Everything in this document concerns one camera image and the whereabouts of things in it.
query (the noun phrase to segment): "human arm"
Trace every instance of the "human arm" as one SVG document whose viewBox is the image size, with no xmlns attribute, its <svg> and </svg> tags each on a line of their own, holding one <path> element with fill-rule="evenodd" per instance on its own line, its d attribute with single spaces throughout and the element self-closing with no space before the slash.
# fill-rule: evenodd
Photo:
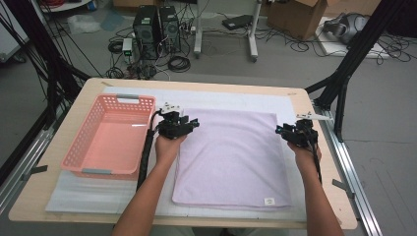
<svg viewBox="0 0 417 236">
<path fill-rule="evenodd" d="M 295 161 L 303 179 L 307 212 L 307 234 L 309 236 L 343 235 L 340 224 L 328 202 L 328 197 L 319 181 L 313 154 L 301 147 L 288 143 L 295 152 Z M 322 154 L 318 148 L 318 157 Z"/>
<path fill-rule="evenodd" d="M 126 206 L 113 229 L 113 236 L 149 235 L 163 183 L 185 138 L 185 136 L 176 140 L 168 140 L 163 136 L 156 138 L 156 165 Z"/>
</svg>

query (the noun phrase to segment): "forearm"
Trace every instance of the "forearm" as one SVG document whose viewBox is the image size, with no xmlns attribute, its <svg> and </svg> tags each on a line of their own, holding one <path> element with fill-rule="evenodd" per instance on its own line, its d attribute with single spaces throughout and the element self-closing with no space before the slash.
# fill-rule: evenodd
<svg viewBox="0 0 417 236">
<path fill-rule="evenodd" d="M 306 198 L 308 235 L 343 235 L 317 174 L 310 173 L 302 176 Z"/>
<path fill-rule="evenodd" d="M 149 235 L 169 166 L 156 165 L 150 172 L 148 178 L 120 216 L 112 235 Z"/>
</svg>

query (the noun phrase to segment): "folded towel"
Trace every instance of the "folded towel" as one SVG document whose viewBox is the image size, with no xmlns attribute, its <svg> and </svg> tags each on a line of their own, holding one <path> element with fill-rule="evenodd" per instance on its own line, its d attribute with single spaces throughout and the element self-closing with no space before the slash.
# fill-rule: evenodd
<svg viewBox="0 0 417 236">
<path fill-rule="evenodd" d="M 276 115 L 184 109 L 200 127 L 180 147 L 179 205 L 274 210 L 291 206 Z"/>
</svg>

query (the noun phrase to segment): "towel label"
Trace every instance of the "towel label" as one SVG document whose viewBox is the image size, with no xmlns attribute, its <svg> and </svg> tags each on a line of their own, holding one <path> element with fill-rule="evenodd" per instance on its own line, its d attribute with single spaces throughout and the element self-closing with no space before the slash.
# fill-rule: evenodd
<svg viewBox="0 0 417 236">
<path fill-rule="evenodd" d="M 264 198 L 265 206 L 275 206 L 274 198 Z"/>
</svg>

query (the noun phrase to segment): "white plastic bag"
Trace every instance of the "white plastic bag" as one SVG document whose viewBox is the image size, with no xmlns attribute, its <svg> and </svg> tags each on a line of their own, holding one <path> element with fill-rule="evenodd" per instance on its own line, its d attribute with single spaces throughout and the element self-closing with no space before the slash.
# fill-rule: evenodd
<svg viewBox="0 0 417 236">
<path fill-rule="evenodd" d="M 93 16 L 75 15 L 67 19 L 71 34 L 95 32 L 100 30 L 100 24 Z"/>
</svg>

